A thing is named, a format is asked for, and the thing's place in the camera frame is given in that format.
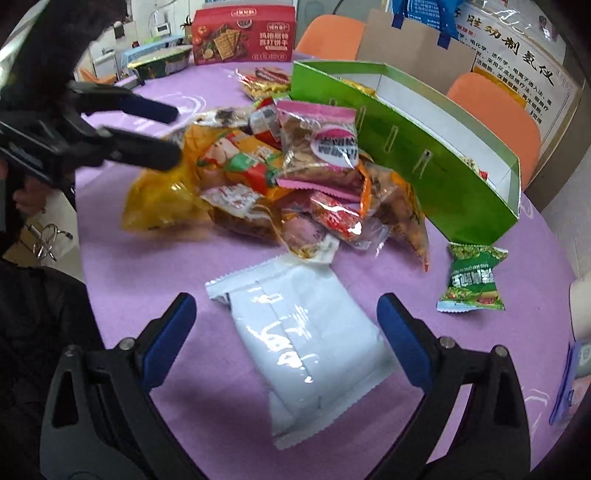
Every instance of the printed logo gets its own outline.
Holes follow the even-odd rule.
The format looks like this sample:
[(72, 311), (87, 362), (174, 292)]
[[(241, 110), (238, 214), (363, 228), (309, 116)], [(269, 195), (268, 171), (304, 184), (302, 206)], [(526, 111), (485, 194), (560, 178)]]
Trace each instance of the printed logo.
[(283, 22), (270, 22), (267, 24), (267, 30), (269, 32), (289, 32), (290, 25)]
[(232, 10), (230, 13), (232, 17), (255, 17), (256, 9), (254, 8), (239, 8), (238, 10)]

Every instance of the round table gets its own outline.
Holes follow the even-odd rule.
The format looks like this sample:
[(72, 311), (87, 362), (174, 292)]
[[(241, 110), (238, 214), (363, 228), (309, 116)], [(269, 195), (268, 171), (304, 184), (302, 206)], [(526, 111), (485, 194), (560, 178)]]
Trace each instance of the round table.
[[(236, 67), (191, 66), (168, 78), (148, 81), (135, 91), (178, 106), (183, 122), (199, 110), (248, 103), (235, 79)], [(122, 113), (96, 114), (90, 121), (152, 135), (170, 129)], [(152, 398), (205, 474), (212, 480), (364, 479), (397, 438), (421, 392), (398, 371), (324, 431), (290, 449), (276, 450), (265, 385), (229, 310), (207, 298), (204, 283), (283, 250), (240, 241), (220, 231), (199, 242), (147, 239), (122, 231), (125, 196), (138, 173), (135, 167), (108, 164), (100, 170), (82, 170), (76, 178), (82, 260), (106, 346), (138, 335), (179, 292), (191, 293), (197, 299), (197, 322), (166, 382), (152, 392)], [(391, 291), (436, 336), (452, 336), (462, 347), (474, 350), (506, 345), (525, 397), (535, 465), (561, 433), (548, 419), (572, 337), (569, 285), (574, 274), (566, 255), (523, 196), (519, 222), (497, 242), (509, 250), (509, 257), (495, 268), (506, 311), (444, 314), (437, 312), (436, 303), (447, 286), (451, 258), (444, 236), (431, 224), (428, 233), (428, 273), (412, 253), (396, 245), (386, 245), (378, 258), (343, 246), (332, 268), (373, 320), (378, 298)], [(464, 387), (431, 459), (447, 452), (467, 393)]]

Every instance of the green snack packet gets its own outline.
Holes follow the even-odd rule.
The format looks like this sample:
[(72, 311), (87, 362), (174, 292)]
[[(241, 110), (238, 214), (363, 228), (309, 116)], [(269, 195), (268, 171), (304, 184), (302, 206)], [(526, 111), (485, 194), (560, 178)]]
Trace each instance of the green snack packet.
[(440, 312), (505, 310), (492, 269), (507, 257), (507, 250), (486, 245), (449, 244), (453, 255), (449, 286), (437, 302)]

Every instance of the metal screw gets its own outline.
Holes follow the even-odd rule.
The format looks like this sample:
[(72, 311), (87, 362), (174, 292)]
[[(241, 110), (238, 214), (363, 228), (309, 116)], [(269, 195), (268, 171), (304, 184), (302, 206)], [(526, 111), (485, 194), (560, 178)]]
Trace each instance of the metal screw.
[(439, 339), (439, 345), (443, 348), (450, 349), (456, 346), (456, 341), (452, 337), (441, 337)]
[(497, 345), (495, 347), (495, 353), (498, 356), (506, 357), (507, 355), (509, 355), (509, 350), (507, 350), (507, 348), (502, 345)]
[(76, 345), (68, 345), (68, 348), (65, 351), (66, 356), (74, 356), (74, 352), (76, 351)]
[(119, 342), (119, 348), (123, 351), (131, 350), (135, 345), (135, 338), (126, 337)]

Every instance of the poster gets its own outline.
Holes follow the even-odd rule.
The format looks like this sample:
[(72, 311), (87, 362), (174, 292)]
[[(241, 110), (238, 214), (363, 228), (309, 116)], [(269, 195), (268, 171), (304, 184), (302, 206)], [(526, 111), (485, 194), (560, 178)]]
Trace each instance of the poster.
[(492, 14), (463, 3), (455, 16), (459, 40), (477, 52), (474, 67), (494, 75), (527, 103), (540, 129), (542, 156), (579, 98), (579, 87), (551, 55)]

